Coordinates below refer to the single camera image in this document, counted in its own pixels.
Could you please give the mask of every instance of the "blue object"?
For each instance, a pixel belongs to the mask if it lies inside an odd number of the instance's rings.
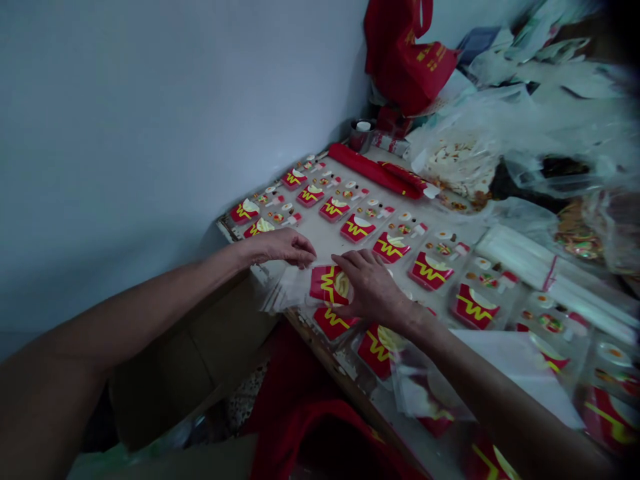
[[[498,32],[500,27],[478,27],[471,30],[458,47],[458,50],[463,51],[458,58],[458,65],[469,65],[474,58],[488,50]]]

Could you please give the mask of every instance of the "left hand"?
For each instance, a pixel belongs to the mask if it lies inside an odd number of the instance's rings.
[[[284,228],[260,233],[240,242],[249,256],[250,262],[264,263],[268,260],[285,260],[301,269],[309,266],[316,258],[310,240],[293,229]]]

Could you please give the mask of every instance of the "person's hand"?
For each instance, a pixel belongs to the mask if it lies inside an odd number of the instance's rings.
[[[260,233],[242,240],[240,246],[245,249],[250,264],[286,260],[304,269],[316,258],[309,239],[290,228]]]
[[[416,304],[395,284],[384,261],[371,250],[352,250],[331,258],[347,274],[355,292],[353,302],[334,312],[342,317],[364,317],[404,334]]]

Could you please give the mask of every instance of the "right hand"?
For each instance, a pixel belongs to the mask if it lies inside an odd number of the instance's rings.
[[[404,334],[416,315],[416,304],[398,288],[384,261],[371,250],[348,251],[332,255],[355,292],[353,301],[333,309],[342,317],[364,317],[397,333]]]

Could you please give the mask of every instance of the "white bottle cap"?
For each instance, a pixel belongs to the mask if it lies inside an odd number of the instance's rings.
[[[371,124],[369,122],[358,122],[355,129],[358,131],[369,131],[371,130]]]

